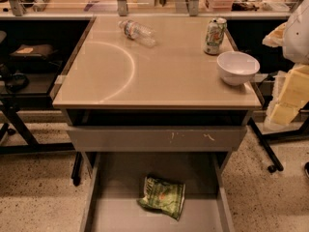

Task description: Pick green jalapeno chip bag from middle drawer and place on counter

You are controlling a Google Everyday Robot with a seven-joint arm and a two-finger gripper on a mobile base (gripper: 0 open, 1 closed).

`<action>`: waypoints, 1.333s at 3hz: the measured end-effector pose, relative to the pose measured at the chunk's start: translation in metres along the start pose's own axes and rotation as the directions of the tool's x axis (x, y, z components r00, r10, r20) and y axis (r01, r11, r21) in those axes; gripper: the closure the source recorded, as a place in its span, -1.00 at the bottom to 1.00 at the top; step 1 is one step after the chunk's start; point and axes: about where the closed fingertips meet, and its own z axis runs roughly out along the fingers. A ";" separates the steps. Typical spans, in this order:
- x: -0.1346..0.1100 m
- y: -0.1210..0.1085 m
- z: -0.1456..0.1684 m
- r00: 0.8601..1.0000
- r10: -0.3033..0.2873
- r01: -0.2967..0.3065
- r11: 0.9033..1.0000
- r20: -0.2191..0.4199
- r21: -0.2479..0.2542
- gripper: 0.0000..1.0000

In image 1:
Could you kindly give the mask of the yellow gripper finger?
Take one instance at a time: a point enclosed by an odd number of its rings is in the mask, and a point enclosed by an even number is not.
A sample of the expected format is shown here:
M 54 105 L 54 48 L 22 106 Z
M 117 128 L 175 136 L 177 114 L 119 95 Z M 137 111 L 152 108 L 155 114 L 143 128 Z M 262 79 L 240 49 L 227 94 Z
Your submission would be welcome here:
M 270 112 L 272 123 L 287 126 L 309 102 L 309 66 L 294 65 L 285 75 L 277 102 Z
M 286 22 L 280 24 L 275 29 L 273 29 L 268 35 L 266 35 L 262 44 L 269 47 L 278 47 L 283 45 L 283 34 L 286 28 Z

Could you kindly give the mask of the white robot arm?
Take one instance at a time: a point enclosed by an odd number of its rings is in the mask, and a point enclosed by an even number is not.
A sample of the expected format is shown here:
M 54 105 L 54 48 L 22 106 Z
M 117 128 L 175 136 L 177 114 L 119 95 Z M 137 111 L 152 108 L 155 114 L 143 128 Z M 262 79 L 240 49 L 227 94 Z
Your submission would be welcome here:
M 288 21 L 266 35 L 262 44 L 281 46 L 284 58 L 294 63 L 267 112 L 271 123 L 287 126 L 309 102 L 309 0 L 303 0 Z

